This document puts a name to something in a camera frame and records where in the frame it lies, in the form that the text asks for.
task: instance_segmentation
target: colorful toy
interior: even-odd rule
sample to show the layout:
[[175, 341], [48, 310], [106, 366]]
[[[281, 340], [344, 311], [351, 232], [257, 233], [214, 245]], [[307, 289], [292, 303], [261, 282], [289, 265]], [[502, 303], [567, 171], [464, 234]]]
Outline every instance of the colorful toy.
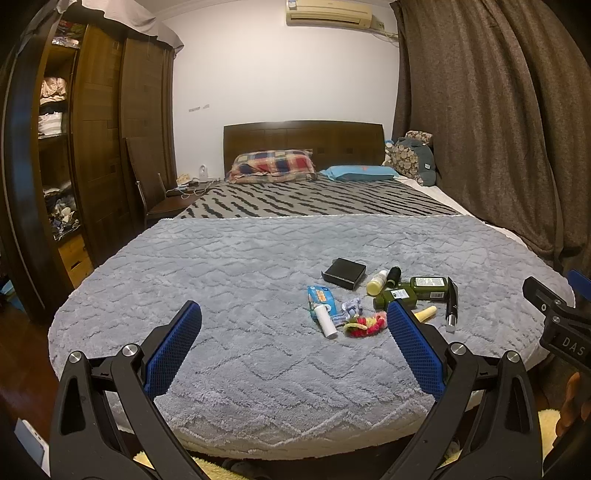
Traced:
[[359, 317], [345, 323], [343, 330], [353, 337], [367, 337], [384, 330], [387, 326], [386, 312], [378, 312], [374, 317]]

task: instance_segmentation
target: wooden floor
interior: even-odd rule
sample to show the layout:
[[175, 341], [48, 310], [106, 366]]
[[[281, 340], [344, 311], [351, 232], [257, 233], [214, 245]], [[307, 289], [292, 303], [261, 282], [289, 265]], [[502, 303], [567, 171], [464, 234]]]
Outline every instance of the wooden floor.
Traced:
[[58, 385], [47, 331], [11, 304], [0, 307], [0, 399], [13, 421], [28, 420], [46, 440]]

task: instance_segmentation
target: black and white striped blanket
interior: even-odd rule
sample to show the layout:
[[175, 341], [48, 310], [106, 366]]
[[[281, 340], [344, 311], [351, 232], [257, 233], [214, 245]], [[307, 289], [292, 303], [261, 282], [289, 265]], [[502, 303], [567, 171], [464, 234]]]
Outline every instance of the black and white striped blanket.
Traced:
[[297, 215], [454, 215], [455, 210], [396, 180], [222, 184], [209, 190], [177, 218]]

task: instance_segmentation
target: white wall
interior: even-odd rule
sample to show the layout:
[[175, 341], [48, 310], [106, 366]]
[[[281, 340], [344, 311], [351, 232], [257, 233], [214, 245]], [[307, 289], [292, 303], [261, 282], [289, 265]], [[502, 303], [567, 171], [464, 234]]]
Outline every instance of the white wall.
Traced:
[[[372, 6], [386, 30], [394, 14]], [[174, 62], [177, 171], [223, 176], [223, 126], [286, 120], [341, 120], [392, 132], [398, 47], [371, 33], [288, 27], [285, 0], [241, 0], [165, 23], [185, 44]], [[189, 109], [201, 107], [198, 111]]]

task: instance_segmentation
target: bed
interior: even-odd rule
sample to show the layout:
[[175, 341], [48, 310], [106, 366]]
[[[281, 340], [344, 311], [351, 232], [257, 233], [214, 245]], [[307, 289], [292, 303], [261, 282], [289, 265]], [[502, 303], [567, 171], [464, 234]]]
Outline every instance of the bed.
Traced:
[[[382, 142], [381, 126], [367, 124], [231, 126], [225, 163], [245, 151], [293, 147], [313, 150], [319, 168], [379, 164]], [[446, 339], [481, 355], [514, 349], [528, 368], [544, 359], [543, 319], [522, 298], [521, 284], [534, 275], [573, 304], [563, 277], [525, 246], [396, 180], [328, 182], [220, 186], [191, 211], [142, 233], [57, 312], [48, 336], [56, 373], [72, 350], [104, 356], [140, 342], [192, 299], [203, 310], [202, 331], [169, 392], [155, 400], [187, 447], [233, 458], [299, 459], [411, 434], [433, 398], [422, 394], [388, 332], [365, 339], [340, 333], [329, 341], [310, 319], [310, 284], [330, 286], [340, 301], [359, 296], [372, 311], [365, 282], [352, 293], [322, 280], [321, 270], [337, 257], [363, 262], [369, 275], [393, 265], [404, 278], [449, 275], [460, 289], [457, 332], [445, 332], [441, 307], [430, 320]], [[354, 209], [346, 192], [355, 196]], [[339, 201], [317, 204], [312, 197]], [[386, 198], [392, 201], [378, 203]], [[214, 199], [228, 208], [247, 205], [247, 212], [228, 211]], [[203, 204], [215, 205], [218, 215]], [[128, 429], [117, 398], [109, 401], [120, 428]]]

